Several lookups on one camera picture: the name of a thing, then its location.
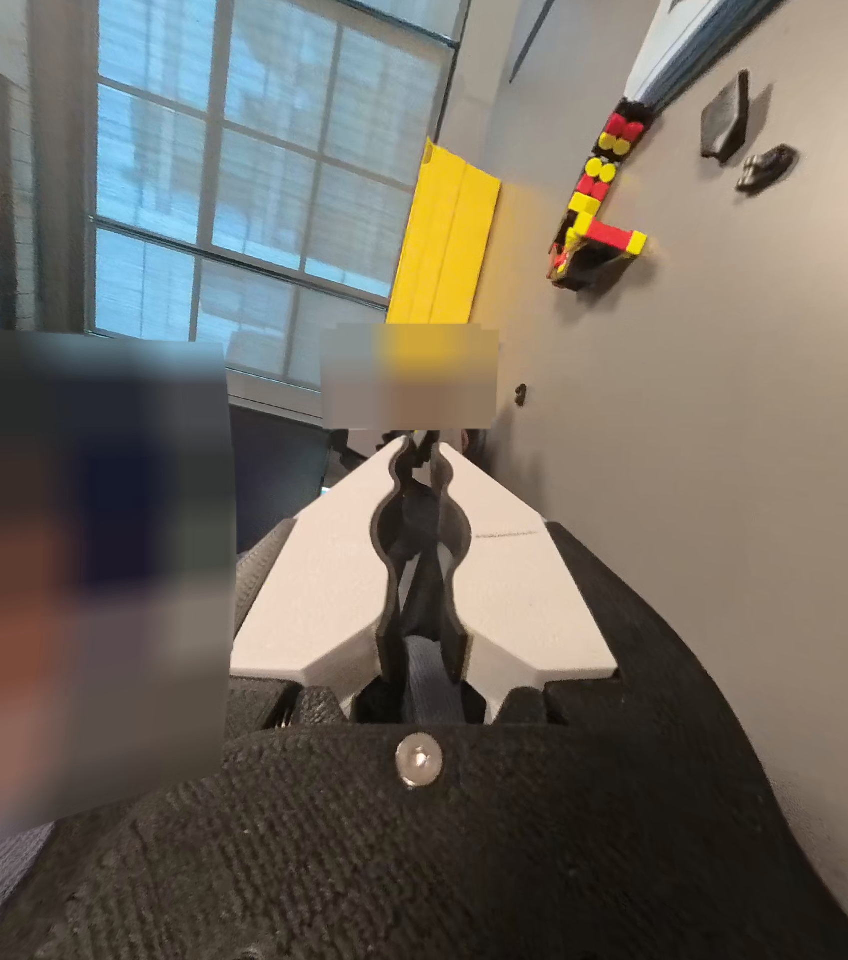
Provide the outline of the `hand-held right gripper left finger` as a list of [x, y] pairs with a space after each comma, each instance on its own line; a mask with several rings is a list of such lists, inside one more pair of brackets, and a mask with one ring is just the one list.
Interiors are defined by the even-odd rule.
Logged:
[[409, 439], [394, 438], [300, 510], [237, 630], [230, 673], [331, 690], [349, 714], [371, 685], [400, 700], [399, 575]]

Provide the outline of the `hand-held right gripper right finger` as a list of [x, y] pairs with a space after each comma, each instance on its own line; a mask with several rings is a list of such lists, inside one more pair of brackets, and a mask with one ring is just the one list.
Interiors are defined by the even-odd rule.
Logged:
[[431, 456], [443, 664], [492, 722], [514, 690], [603, 681], [618, 663], [543, 517], [441, 442]]

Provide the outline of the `black red yellow lego model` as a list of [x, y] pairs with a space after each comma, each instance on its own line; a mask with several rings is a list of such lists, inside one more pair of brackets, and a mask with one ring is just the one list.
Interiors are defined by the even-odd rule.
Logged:
[[610, 270], [626, 268], [643, 254], [647, 235], [603, 221], [600, 211], [654, 118], [652, 108], [627, 98], [608, 115], [550, 243], [552, 286], [573, 292], [594, 288]]

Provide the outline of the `small black lego piece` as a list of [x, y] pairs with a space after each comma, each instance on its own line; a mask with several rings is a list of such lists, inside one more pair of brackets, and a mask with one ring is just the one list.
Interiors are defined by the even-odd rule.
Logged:
[[787, 176], [799, 159], [799, 150], [787, 143], [750, 155], [742, 164], [735, 190], [747, 197], [757, 196]]

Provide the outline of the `black wedge lego piece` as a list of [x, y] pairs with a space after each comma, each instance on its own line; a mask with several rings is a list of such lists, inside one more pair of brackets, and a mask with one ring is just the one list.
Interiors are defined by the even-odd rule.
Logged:
[[701, 114], [700, 154], [723, 166], [743, 146], [750, 111], [750, 71], [740, 70]]

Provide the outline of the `yellow plastic bin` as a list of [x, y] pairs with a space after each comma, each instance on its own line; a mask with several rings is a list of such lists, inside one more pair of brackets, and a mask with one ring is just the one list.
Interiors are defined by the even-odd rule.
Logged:
[[386, 311], [391, 325], [465, 325], [502, 182], [428, 139]]

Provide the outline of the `large grid window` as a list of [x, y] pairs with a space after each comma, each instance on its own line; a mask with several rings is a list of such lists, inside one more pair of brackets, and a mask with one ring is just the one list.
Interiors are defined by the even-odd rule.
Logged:
[[325, 327], [384, 320], [469, 2], [96, 2], [90, 327], [218, 345], [320, 405]]

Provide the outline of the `open instruction booklet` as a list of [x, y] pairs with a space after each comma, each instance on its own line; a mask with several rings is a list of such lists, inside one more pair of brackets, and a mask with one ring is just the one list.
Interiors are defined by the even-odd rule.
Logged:
[[714, 58], [736, 2], [662, 1], [625, 82], [623, 96], [663, 110]]

